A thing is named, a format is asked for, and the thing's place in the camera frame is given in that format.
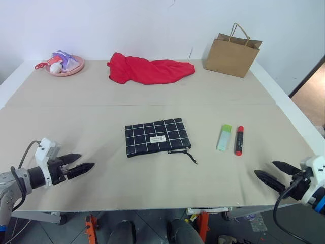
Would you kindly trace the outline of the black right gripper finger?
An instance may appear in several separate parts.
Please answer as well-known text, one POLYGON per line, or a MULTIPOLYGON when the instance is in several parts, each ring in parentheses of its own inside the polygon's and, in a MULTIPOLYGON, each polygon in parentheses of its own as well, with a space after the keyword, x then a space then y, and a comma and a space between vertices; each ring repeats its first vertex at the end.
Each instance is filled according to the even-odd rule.
POLYGON ((279 182, 277 178, 263 170, 254 170, 255 175, 261 180, 264 184, 278 192, 279 194, 283 193, 286 190, 286 186, 279 182))
POLYGON ((282 161, 272 161, 272 163, 282 172, 288 174, 288 175, 296 175, 299 172, 301 172, 301 169, 296 168, 286 162, 282 161))

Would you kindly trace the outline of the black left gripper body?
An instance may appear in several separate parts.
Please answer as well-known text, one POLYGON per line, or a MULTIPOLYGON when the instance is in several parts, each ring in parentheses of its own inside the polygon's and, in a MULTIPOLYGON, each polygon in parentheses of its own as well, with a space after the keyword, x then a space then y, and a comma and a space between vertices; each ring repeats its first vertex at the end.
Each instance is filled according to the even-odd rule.
POLYGON ((65 165, 69 164, 68 156, 61 156, 48 161, 48 170, 52 185, 57 185, 66 180, 69 169, 65 165))

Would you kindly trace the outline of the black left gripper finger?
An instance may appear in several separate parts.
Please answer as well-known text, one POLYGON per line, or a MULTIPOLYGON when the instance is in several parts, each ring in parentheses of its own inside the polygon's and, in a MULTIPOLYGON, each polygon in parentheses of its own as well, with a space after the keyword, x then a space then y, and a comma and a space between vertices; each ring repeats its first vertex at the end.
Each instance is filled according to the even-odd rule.
POLYGON ((78 160, 81 156, 81 154, 70 153, 67 155, 60 156, 59 159, 62 161, 62 165, 67 165, 78 160))
POLYGON ((68 170, 67 179, 73 179, 77 176, 87 173, 95 163, 82 163, 74 168, 68 170))

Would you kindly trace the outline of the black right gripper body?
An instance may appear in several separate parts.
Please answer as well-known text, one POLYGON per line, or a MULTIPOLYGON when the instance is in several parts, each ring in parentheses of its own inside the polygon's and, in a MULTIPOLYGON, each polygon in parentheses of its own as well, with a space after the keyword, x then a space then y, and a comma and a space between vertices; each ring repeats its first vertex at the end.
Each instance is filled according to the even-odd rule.
POLYGON ((302 170, 298 172, 297 174, 292 176, 292 181, 290 185, 293 183, 297 182, 300 178, 302 178, 295 187, 293 187, 287 194, 287 197, 291 197, 294 200, 301 200, 306 193, 306 191, 309 189, 310 186, 310 177, 311 177, 311 172, 308 170, 302 170))

